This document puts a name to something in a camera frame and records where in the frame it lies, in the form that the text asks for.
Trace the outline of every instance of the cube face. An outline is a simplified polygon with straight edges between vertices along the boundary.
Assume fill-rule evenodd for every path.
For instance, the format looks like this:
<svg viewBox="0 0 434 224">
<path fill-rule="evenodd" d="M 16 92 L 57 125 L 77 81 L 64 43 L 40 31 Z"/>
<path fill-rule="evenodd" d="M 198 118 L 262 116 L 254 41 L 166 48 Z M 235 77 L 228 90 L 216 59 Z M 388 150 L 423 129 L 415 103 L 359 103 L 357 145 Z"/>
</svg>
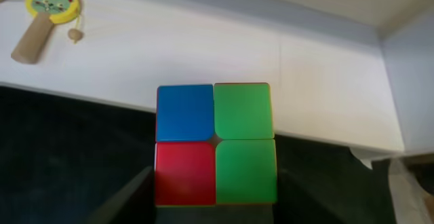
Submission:
<svg viewBox="0 0 434 224">
<path fill-rule="evenodd" d="M 215 131 L 224 140 L 274 138 L 267 83 L 217 83 L 214 110 Z"/>
<path fill-rule="evenodd" d="M 157 98 L 157 142 L 206 141 L 212 137 L 212 85 L 161 86 Z"/>
<path fill-rule="evenodd" d="M 210 206 L 216 202 L 214 148 L 209 143 L 157 143 L 157 206 Z"/>
<path fill-rule="evenodd" d="M 275 141 L 222 141 L 216 149 L 217 204 L 265 204 L 276 200 Z"/>
</svg>

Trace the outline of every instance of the blue square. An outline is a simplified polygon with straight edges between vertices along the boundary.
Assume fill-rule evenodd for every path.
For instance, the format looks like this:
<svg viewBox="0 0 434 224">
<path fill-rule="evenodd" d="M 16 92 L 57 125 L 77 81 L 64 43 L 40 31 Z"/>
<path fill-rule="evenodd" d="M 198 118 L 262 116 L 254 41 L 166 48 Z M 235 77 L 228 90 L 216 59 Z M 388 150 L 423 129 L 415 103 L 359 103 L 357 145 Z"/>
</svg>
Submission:
<svg viewBox="0 0 434 224">
<path fill-rule="evenodd" d="M 212 85 L 158 88 L 157 142 L 206 141 L 213 135 Z"/>
</svg>

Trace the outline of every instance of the red square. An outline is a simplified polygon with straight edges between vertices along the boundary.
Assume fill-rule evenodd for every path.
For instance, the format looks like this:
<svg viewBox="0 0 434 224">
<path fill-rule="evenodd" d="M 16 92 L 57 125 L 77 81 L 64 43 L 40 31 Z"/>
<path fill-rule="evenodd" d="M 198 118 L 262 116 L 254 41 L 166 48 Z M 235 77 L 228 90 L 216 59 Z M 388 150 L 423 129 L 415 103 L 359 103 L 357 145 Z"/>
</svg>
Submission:
<svg viewBox="0 0 434 224">
<path fill-rule="evenodd" d="M 211 144 L 157 143 L 155 150 L 157 206 L 216 203 L 216 160 Z"/>
</svg>

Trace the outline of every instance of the green bear face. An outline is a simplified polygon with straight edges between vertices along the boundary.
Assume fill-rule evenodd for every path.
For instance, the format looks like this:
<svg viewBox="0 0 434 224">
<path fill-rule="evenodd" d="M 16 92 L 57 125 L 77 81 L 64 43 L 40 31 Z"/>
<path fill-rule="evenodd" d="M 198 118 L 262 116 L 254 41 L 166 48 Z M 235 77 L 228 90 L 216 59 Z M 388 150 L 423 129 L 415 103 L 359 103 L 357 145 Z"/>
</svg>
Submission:
<svg viewBox="0 0 434 224">
<path fill-rule="evenodd" d="M 73 0 L 33 0 L 32 7 L 37 12 L 60 14 L 65 12 Z"/>
</svg>

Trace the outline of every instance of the green square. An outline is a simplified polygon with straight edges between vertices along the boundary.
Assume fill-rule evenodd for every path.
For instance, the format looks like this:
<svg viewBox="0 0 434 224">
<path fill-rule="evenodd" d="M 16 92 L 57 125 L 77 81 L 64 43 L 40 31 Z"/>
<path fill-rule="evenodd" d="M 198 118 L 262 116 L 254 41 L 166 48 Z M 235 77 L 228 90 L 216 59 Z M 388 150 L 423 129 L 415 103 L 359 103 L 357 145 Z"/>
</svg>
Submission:
<svg viewBox="0 0 434 224">
<path fill-rule="evenodd" d="M 214 118 L 216 134 L 221 139 L 274 138 L 270 85 L 217 83 Z"/>
<path fill-rule="evenodd" d="M 222 141 L 216 149 L 216 203 L 270 204 L 276 200 L 275 141 Z"/>
</svg>

